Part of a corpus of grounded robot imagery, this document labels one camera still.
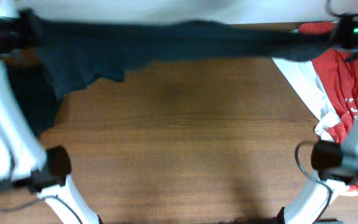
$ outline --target wood grain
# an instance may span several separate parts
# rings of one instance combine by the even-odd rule
[[[67,96],[40,141],[67,148],[105,223],[217,223],[273,217],[296,197],[306,179],[294,147],[317,139],[317,122],[270,59],[155,63]],[[32,198],[14,192],[0,204]],[[358,197],[340,197],[324,217],[358,223]],[[60,220],[40,203],[0,223]]]

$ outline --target wooden table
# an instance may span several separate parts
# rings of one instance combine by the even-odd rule
[[[317,140],[318,121],[271,59],[245,58],[100,80],[67,96],[56,122],[40,141],[67,148],[77,187],[105,223],[217,223],[273,217],[296,197],[306,178],[293,151]],[[14,192],[0,204],[33,197]],[[340,197],[324,217],[358,223],[358,197]],[[40,203],[0,213],[0,223],[60,220]]]

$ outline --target red garment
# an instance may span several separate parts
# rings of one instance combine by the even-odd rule
[[[335,24],[318,22],[303,24],[299,31],[306,34],[321,34],[331,31]],[[358,60],[345,63],[350,54],[329,49],[312,60],[314,69],[326,90],[327,96],[341,118],[341,123],[326,131],[336,143],[342,143],[358,116]],[[358,183],[349,191],[358,191]]]

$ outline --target white wall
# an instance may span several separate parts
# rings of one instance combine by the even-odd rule
[[[326,0],[18,0],[43,18],[66,21],[160,23],[206,19],[230,24],[330,19]],[[333,0],[338,12],[356,11],[358,0]]]

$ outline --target cable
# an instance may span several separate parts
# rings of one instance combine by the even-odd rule
[[[328,12],[328,14],[330,14],[331,16],[334,17],[338,17],[341,19],[347,19],[347,18],[351,18],[351,17],[357,17],[358,13],[353,13],[353,14],[336,14],[336,12],[333,11],[332,7],[331,7],[331,0],[327,0],[326,1],[326,11]]]
[[[22,210],[22,209],[28,208],[32,205],[35,205],[36,203],[43,202],[46,199],[55,199],[55,200],[59,201],[62,205],[64,205],[67,209],[69,209],[69,211],[71,211],[71,213],[78,220],[79,224],[83,224],[80,217],[77,215],[77,213],[66,202],[64,202],[62,199],[60,199],[57,195],[55,195],[55,196],[49,195],[49,196],[45,196],[42,198],[38,198],[37,200],[33,200],[31,202],[19,205],[14,208],[0,208],[0,212],[4,212],[4,213],[17,212],[19,210]]]
[[[309,141],[304,141],[304,142],[301,142],[299,143],[299,145],[296,146],[296,149],[295,149],[295,160],[296,160],[296,164],[298,165],[299,167],[299,170],[301,170],[301,172],[311,181],[317,183],[317,184],[321,184],[323,187],[325,187],[327,189],[327,192],[328,192],[328,196],[327,196],[327,202],[326,202],[326,205],[324,206],[324,208],[322,209],[322,211],[320,212],[320,214],[318,215],[318,217],[316,218],[316,220],[313,222],[313,223],[317,223],[318,220],[321,218],[321,216],[323,215],[323,213],[327,210],[328,206],[329,206],[329,203],[333,197],[333,190],[328,186],[326,185],[324,182],[322,182],[321,180],[313,177],[311,174],[309,174],[305,168],[302,166],[300,160],[299,160],[299,150],[300,150],[300,147],[305,145],[305,144],[311,144],[313,145],[314,143],[313,142],[309,142]]]

